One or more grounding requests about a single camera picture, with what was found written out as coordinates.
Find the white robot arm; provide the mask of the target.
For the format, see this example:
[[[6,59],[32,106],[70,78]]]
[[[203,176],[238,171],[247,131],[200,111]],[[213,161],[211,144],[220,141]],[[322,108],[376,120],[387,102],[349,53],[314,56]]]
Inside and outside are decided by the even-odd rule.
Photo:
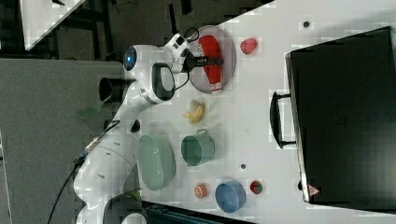
[[[132,128],[145,110],[171,100],[175,76],[195,67],[221,66],[219,44],[211,41],[191,53],[191,41],[176,34],[162,47],[134,45],[123,56],[125,79],[130,82],[113,119],[75,160],[71,175],[77,196],[85,203],[76,224],[105,224],[105,210],[123,193],[123,185],[137,161],[140,147]]]

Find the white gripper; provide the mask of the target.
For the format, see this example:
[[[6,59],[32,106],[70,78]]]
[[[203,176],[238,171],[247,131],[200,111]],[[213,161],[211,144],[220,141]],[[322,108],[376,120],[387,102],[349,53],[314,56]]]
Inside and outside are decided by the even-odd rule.
[[[186,57],[191,49],[190,42],[181,34],[175,34],[165,45],[166,49],[172,52],[172,71],[174,73],[180,73],[182,71]],[[194,60],[220,60],[220,61],[205,61],[195,62],[194,66],[222,66],[223,59],[220,57],[211,56],[195,56]]]

